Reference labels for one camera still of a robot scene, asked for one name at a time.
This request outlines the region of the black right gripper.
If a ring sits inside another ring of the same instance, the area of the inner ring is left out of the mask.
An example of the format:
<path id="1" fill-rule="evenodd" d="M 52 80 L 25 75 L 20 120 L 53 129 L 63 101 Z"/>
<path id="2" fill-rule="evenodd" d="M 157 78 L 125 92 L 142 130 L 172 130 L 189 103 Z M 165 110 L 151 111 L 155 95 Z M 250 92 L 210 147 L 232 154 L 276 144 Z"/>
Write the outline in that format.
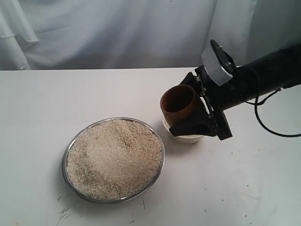
<path id="1" fill-rule="evenodd" d="M 217 136 L 220 140 L 232 137 L 223 110 L 219 103 L 210 97 L 210 92 L 207 89 L 213 84 L 213 81 L 207 75 L 204 66 L 196 68 L 195 73 L 194 76 L 189 72 L 180 84 L 191 86 L 200 100 L 204 99 L 204 102 L 201 103 L 201 106 L 197 108 L 192 116 L 176 122 L 170 127 L 169 131 L 174 137 L 203 135 Z"/>

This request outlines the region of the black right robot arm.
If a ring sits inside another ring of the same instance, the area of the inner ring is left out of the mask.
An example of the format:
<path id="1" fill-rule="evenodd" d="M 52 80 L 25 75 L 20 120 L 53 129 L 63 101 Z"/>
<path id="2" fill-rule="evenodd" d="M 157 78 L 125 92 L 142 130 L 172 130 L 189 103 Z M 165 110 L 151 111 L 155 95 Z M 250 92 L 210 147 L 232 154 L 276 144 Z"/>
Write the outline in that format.
<path id="1" fill-rule="evenodd" d="M 188 73 L 183 85 L 192 87 L 204 103 L 196 111 L 170 126 L 174 136 L 204 135 L 225 140 L 232 137 L 224 111 L 254 99 L 255 108 L 262 105 L 258 98 L 274 95 L 301 83 L 301 45 L 279 49 L 243 66 L 214 40 L 201 55 L 203 64 Z"/>

